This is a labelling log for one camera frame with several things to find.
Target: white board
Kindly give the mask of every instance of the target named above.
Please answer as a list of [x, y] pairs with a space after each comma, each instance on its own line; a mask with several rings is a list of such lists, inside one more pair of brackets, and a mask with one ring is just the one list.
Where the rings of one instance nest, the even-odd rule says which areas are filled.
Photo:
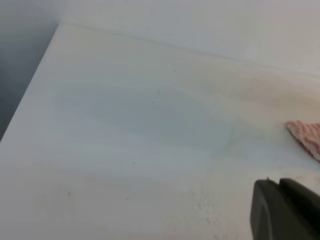
[[249, 239], [255, 180], [319, 190], [283, 127], [319, 83], [62, 24], [0, 144], [1, 236]]

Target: patterned fabric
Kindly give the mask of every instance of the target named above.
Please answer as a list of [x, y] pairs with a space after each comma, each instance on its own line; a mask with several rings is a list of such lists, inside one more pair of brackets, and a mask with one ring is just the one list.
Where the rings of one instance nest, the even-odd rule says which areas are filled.
[[304, 149], [320, 162], [320, 123], [287, 121], [284, 125]]

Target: water stain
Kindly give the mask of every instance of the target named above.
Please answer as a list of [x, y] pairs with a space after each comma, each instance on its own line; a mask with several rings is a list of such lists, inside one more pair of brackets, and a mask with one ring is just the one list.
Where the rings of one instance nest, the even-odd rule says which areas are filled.
[[154, 90], [149, 88], [76, 83], [62, 88], [54, 102], [82, 119], [95, 119], [165, 145], [215, 151], [229, 141], [229, 120], [186, 92], [162, 90], [156, 109], [155, 101], [148, 101], [153, 98]]

